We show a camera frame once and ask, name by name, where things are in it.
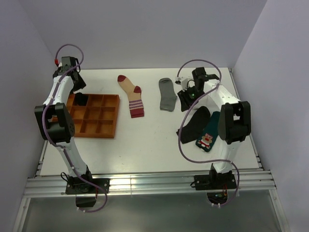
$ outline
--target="brown wooden tray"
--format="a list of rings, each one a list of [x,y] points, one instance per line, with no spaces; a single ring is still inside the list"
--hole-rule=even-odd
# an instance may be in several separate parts
[[[119,109],[119,95],[85,94],[86,106],[74,101],[75,94],[69,95],[67,109],[75,125],[75,137],[114,138]]]

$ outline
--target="gray sock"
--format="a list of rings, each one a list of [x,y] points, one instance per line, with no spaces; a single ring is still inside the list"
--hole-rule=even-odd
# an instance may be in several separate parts
[[[159,89],[161,92],[160,110],[173,112],[177,97],[174,92],[172,80],[169,78],[162,78],[159,80]]]

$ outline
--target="teddy bear design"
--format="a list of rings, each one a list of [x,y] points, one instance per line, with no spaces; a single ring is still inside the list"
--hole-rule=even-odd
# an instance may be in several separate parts
[[[212,143],[212,136],[206,133],[205,136],[202,136],[202,139],[197,143],[201,144],[202,147],[210,149],[210,144]]]

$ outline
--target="green sock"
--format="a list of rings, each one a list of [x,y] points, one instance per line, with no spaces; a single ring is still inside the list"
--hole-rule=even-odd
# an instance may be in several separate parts
[[[204,128],[202,135],[197,139],[195,145],[202,148],[206,152],[210,152],[214,142],[218,137],[218,123],[220,112],[215,111],[211,115],[211,119]]]

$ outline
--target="sock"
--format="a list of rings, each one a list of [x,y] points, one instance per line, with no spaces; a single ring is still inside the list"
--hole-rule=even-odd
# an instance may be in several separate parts
[[[210,117],[211,114],[206,106],[199,107],[193,114],[188,124],[183,127],[180,141],[183,144],[186,144],[198,139],[204,128],[207,126]]]
[[[174,92],[172,80],[169,78],[159,80],[159,89],[161,93],[160,110],[173,112],[177,97]]]
[[[144,117],[144,105],[141,101],[141,88],[133,85],[132,82],[123,75],[119,75],[117,81],[127,94],[131,118]]]
[[[219,123],[220,112],[215,111],[211,115],[211,119],[201,136],[197,139],[195,145],[202,148],[204,151],[209,152],[216,142],[218,137],[218,123]]]

